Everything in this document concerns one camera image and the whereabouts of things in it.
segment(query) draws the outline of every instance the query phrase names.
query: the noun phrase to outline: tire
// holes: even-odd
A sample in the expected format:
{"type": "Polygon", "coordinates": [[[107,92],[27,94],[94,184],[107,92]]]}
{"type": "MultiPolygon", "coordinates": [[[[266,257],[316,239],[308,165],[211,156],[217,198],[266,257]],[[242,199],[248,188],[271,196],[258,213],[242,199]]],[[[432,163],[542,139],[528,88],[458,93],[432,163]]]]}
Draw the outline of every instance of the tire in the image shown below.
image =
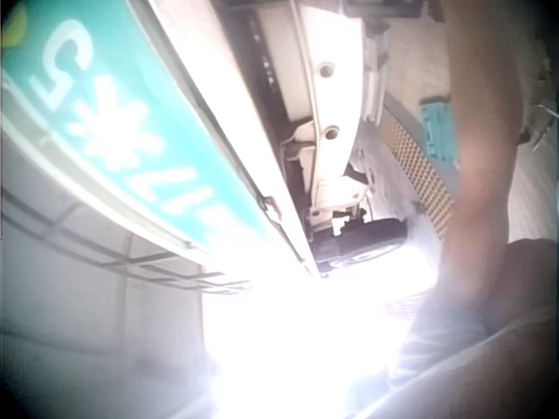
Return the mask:
{"type": "Polygon", "coordinates": [[[396,218],[375,220],[343,230],[335,238],[339,257],[328,263],[333,268],[347,268],[379,258],[404,244],[407,233],[406,223],[396,218]]]}

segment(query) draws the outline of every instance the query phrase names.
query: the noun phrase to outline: snowflake symbol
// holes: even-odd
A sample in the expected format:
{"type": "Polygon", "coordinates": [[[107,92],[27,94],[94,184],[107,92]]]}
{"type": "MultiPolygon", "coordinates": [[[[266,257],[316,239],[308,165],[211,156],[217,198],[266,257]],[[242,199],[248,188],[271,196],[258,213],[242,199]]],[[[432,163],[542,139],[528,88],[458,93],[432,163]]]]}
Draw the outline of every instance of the snowflake symbol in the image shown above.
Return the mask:
{"type": "Polygon", "coordinates": [[[94,113],[83,100],[74,106],[83,123],[66,126],[68,132],[87,138],[84,152],[90,157],[101,157],[109,170],[138,166],[137,151],[156,155],[163,149],[163,141],[156,135],[142,132],[140,123],[148,116],[148,107],[140,100],[133,100],[119,108],[116,87],[111,76],[93,80],[98,112],[94,113]]]}

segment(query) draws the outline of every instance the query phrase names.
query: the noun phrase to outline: bolt hole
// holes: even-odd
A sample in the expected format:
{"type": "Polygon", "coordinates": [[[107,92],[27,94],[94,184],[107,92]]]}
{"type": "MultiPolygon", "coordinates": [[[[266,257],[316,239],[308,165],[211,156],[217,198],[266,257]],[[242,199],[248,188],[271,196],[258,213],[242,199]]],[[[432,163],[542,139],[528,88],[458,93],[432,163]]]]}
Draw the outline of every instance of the bolt hole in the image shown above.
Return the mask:
{"type": "Polygon", "coordinates": [[[339,133],[340,128],[336,126],[328,127],[324,132],[324,138],[326,138],[327,140],[335,140],[336,138],[338,138],[339,133]]]}
{"type": "Polygon", "coordinates": [[[323,63],[319,67],[318,72],[320,73],[321,77],[324,79],[329,79],[334,75],[334,65],[332,63],[323,63]]]}

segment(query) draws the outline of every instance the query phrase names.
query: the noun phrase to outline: blue object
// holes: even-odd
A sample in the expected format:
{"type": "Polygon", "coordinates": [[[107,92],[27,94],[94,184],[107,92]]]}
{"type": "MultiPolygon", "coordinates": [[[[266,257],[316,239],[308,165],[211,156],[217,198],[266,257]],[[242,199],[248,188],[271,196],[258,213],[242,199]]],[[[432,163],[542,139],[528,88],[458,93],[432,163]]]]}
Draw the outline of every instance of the blue object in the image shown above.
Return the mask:
{"type": "Polygon", "coordinates": [[[425,152],[438,161],[456,161],[452,106],[442,100],[428,103],[422,105],[421,114],[425,152]]]}

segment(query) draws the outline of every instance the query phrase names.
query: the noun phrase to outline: metal rod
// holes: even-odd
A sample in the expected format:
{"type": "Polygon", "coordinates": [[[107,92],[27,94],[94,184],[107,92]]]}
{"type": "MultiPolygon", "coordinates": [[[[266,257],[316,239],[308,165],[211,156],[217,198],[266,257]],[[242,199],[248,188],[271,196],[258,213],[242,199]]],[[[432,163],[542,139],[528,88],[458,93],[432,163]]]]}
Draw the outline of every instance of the metal rod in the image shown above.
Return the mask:
{"type": "Polygon", "coordinates": [[[308,98],[311,102],[311,109],[313,111],[313,122],[314,122],[314,137],[316,140],[316,149],[314,151],[314,158],[313,158],[313,170],[311,171],[311,179],[310,179],[310,195],[311,195],[311,205],[314,205],[316,202],[315,196],[315,172],[316,168],[319,164],[319,156],[321,153],[321,122],[319,121],[318,116],[318,105],[316,99],[316,89],[314,86],[314,69],[313,63],[311,62],[310,54],[308,52],[308,44],[307,44],[307,37],[305,35],[305,27],[302,22],[300,16],[300,6],[297,0],[289,0],[289,8],[291,9],[291,13],[293,16],[293,22],[295,24],[295,31],[297,32],[297,41],[299,45],[299,53],[303,64],[305,66],[305,76],[307,79],[307,88],[308,88],[308,98]]]}

